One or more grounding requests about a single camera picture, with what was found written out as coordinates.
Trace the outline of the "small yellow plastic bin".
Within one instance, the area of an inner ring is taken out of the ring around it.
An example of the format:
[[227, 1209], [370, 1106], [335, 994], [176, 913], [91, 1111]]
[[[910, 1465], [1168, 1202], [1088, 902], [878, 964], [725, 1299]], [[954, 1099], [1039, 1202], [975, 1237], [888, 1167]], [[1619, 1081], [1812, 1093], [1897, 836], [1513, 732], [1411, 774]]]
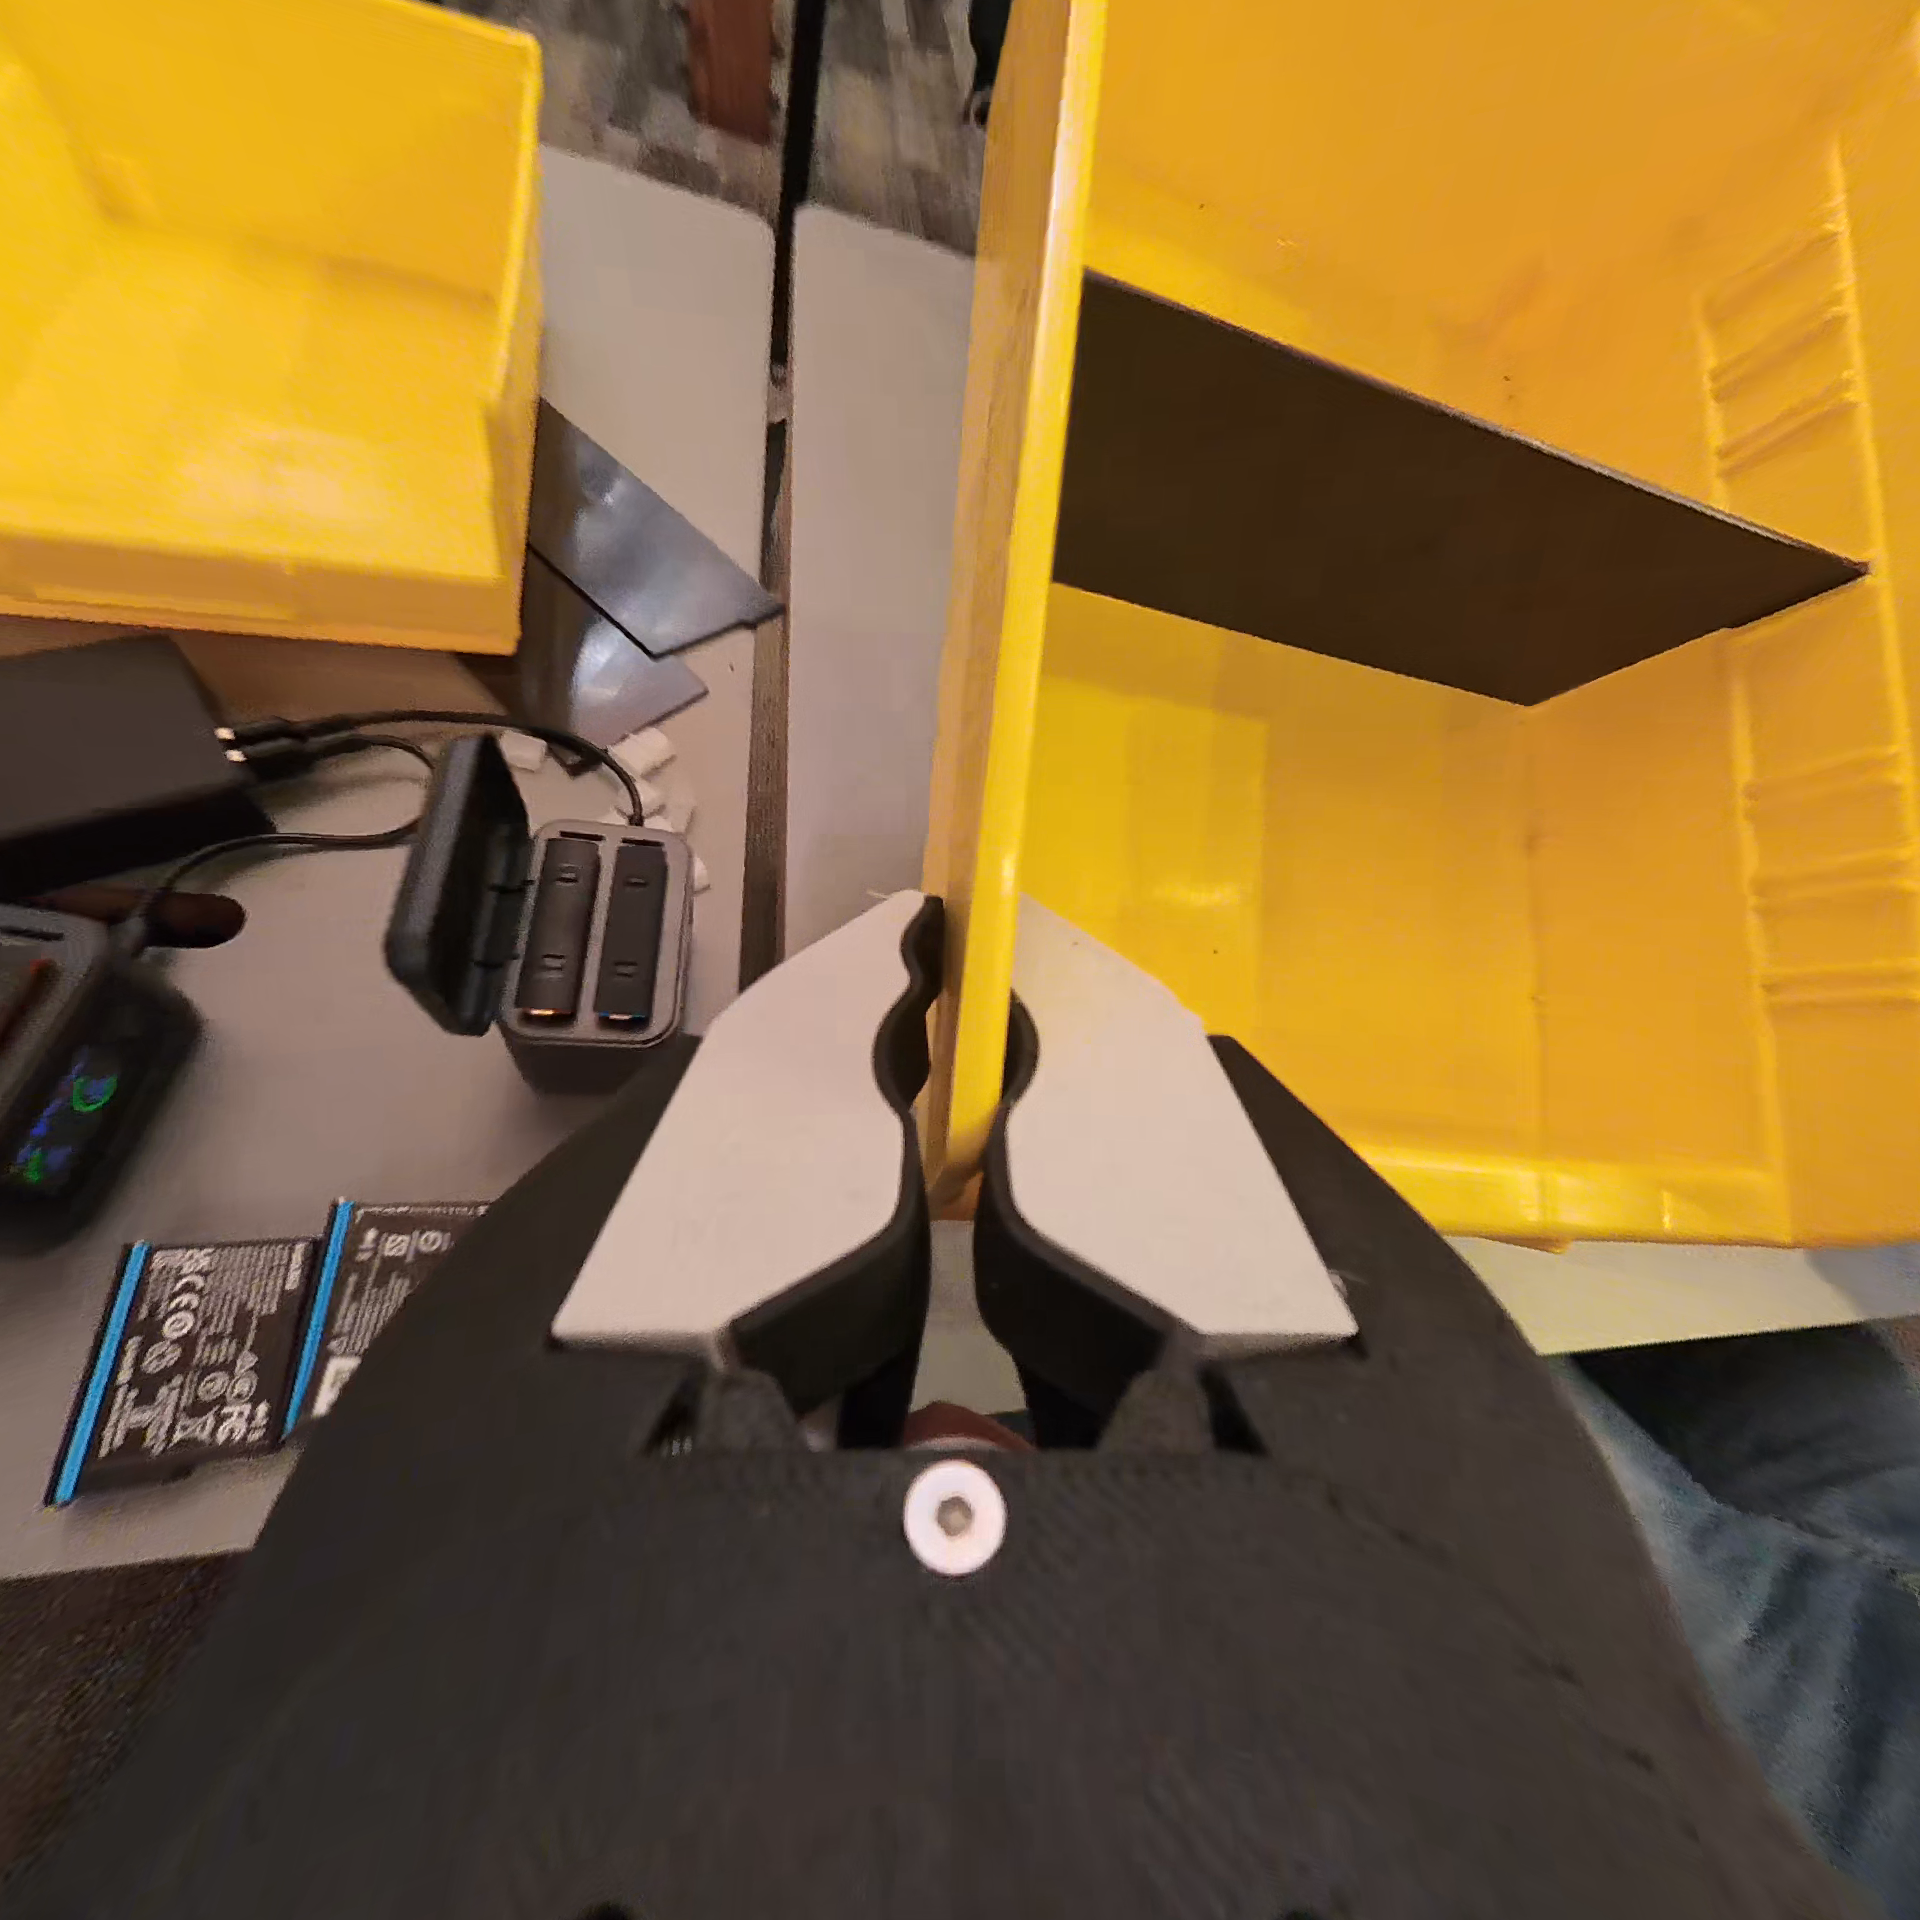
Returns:
[[2, 604], [511, 656], [543, 63], [436, 6], [2, 6]]

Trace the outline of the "black device with screen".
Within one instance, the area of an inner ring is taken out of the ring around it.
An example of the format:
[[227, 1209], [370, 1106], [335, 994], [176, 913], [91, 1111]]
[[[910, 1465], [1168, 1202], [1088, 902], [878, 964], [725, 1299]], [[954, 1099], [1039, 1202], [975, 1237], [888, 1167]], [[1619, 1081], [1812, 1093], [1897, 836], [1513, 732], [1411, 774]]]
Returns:
[[2, 908], [2, 1247], [37, 1254], [102, 1209], [202, 1022], [118, 930]]

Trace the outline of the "person's leg in jeans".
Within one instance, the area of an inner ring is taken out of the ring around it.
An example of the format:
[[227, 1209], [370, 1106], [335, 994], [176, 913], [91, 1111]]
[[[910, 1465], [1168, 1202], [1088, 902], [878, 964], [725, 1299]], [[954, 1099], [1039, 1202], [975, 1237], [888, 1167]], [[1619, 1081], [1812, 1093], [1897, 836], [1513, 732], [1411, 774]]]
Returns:
[[1918, 1916], [1918, 1390], [1824, 1327], [1547, 1363], [1720, 1714], [1814, 1849]]

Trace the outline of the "large yellow plastic bin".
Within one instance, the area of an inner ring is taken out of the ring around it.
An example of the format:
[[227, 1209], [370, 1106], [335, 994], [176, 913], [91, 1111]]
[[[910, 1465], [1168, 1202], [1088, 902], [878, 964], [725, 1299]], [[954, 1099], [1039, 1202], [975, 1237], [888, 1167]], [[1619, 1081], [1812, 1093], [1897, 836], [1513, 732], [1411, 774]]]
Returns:
[[[1914, 6], [1010, 6], [925, 882], [929, 1168], [1024, 900], [1440, 1230], [1914, 1237]], [[1088, 275], [1868, 562], [1542, 707], [1051, 577]]]

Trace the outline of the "small white plastic pieces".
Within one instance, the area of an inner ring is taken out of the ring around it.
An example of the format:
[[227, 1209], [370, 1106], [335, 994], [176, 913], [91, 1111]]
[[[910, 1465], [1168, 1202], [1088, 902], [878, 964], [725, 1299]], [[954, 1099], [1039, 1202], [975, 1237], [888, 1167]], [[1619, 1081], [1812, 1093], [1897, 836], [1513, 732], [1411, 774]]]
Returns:
[[694, 819], [694, 793], [690, 778], [678, 774], [678, 749], [660, 728], [643, 728], [630, 732], [625, 739], [605, 749], [605, 759], [582, 756], [578, 749], [541, 741], [527, 732], [495, 729], [508, 769], [516, 776], [556, 774], [570, 783], [573, 793], [591, 799], [595, 793], [605, 797], [605, 821], [625, 824], [630, 807], [625, 784], [607, 769], [637, 784], [643, 801], [643, 824], [669, 833], [686, 833]]

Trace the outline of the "black metal pole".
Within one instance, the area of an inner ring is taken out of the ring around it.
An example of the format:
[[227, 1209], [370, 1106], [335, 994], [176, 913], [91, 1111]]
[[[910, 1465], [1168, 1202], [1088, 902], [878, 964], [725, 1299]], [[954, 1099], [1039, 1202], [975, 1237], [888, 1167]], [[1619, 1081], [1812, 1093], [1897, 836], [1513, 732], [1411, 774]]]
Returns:
[[780, 118], [780, 194], [774, 213], [774, 276], [771, 307], [771, 382], [789, 379], [793, 231], [810, 189], [817, 133], [828, 3], [792, 3], [786, 89]]

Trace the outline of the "black power bank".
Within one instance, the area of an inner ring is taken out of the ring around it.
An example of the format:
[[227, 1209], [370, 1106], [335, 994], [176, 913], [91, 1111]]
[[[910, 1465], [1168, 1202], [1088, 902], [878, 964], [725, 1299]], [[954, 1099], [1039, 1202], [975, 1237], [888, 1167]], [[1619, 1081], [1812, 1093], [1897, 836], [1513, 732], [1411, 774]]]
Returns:
[[28, 902], [272, 830], [169, 636], [2, 661], [2, 900]]

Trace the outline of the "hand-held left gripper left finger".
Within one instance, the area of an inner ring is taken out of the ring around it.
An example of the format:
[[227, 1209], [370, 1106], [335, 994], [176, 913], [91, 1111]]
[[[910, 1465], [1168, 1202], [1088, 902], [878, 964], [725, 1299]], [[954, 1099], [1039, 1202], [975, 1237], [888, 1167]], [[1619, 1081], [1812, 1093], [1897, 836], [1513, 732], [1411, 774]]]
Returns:
[[564, 1356], [771, 1381], [840, 1449], [897, 1449], [929, 1308], [915, 1104], [945, 907], [892, 893], [698, 1040], [550, 1323]]

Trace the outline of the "black bin divider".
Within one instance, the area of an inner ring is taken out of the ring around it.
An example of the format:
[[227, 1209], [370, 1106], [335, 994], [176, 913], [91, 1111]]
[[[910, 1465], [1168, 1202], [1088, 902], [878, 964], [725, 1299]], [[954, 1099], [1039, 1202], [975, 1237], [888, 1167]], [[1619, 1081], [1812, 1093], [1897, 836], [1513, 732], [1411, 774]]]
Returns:
[[1119, 279], [1078, 307], [1062, 586], [1542, 707], [1869, 572]]

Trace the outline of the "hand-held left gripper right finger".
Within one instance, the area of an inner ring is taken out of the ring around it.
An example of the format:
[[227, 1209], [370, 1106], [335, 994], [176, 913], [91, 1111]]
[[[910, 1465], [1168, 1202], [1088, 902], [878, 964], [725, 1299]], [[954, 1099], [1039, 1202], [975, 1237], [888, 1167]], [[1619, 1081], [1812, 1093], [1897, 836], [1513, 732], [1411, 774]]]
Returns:
[[1044, 1443], [1093, 1443], [1164, 1364], [1206, 1377], [1357, 1338], [1204, 1024], [1038, 900], [1021, 902], [973, 1286]]

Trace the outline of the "black plastic sheet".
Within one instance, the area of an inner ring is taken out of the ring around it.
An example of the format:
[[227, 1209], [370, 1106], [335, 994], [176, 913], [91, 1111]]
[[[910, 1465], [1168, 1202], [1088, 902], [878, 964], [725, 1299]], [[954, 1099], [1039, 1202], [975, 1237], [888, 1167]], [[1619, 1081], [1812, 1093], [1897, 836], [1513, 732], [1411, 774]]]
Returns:
[[702, 701], [705, 682], [678, 656], [648, 656], [573, 582], [527, 555], [512, 713], [612, 746]]
[[547, 399], [527, 549], [652, 659], [783, 613], [753, 576]]

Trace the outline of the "black battery blue edge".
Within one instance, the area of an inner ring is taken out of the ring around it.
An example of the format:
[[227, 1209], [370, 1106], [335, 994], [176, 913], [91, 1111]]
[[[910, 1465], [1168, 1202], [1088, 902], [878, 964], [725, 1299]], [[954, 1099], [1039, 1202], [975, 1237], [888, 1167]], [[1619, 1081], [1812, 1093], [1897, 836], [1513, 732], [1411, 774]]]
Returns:
[[308, 1236], [126, 1246], [43, 1505], [273, 1455], [316, 1266]]
[[486, 1212], [489, 1202], [332, 1202], [290, 1352], [283, 1443], [328, 1415], [377, 1336]]

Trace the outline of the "black battery in charger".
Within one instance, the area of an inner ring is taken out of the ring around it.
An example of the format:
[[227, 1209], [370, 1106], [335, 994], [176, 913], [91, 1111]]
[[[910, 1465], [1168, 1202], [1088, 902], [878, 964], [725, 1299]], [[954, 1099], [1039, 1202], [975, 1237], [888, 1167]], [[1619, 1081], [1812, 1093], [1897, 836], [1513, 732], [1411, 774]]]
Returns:
[[578, 833], [561, 833], [541, 851], [516, 978], [516, 1014], [525, 1022], [570, 1024], [580, 1011], [598, 851], [598, 840]]
[[660, 842], [619, 842], [593, 974], [593, 1018], [641, 1032], [656, 1018], [667, 859]]

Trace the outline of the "black battery charger case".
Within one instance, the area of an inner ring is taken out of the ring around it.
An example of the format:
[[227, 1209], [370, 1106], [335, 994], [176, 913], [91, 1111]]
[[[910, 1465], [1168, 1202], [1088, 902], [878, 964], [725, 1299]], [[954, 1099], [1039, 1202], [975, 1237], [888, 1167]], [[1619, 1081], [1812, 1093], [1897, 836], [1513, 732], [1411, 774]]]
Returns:
[[[570, 1024], [538, 1024], [516, 1014], [516, 978], [541, 851], [561, 833], [601, 842], [598, 888], [580, 1011]], [[593, 974], [619, 842], [660, 842], [667, 859], [656, 1018], [637, 1036], [593, 1018]], [[533, 827], [500, 741], [475, 732], [438, 756], [427, 788], [392, 907], [386, 968], [443, 1032], [499, 1036], [532, 1091], [615, 1093], [681, 1030], [694, 881], [686, 840], [663, 827], [573, 821]]]

